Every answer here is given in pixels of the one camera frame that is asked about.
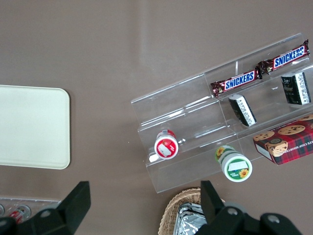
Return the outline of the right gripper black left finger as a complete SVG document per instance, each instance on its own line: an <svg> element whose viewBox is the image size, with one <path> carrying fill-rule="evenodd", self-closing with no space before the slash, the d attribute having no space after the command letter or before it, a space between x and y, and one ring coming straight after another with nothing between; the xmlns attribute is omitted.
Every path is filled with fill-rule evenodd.
<svg viewBox="0 0 313 235"><path fill-rule="evenodd" d="M42 210L28 221L17 225L17 234L73 235L90 205L89 182L80 181L58 207Z"/></svg>

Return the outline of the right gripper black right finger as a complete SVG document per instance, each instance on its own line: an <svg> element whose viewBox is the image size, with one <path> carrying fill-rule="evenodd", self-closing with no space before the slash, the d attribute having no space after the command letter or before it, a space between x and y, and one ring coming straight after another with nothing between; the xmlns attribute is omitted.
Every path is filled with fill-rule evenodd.
<svg viewBox="0 0 313 235"><path fill-rule="evenodd" d="M226 206L210 181L201 181L201 208L206 224L201 235L300 235L285 216L264 213L257 220L236 206Z"/></svg>

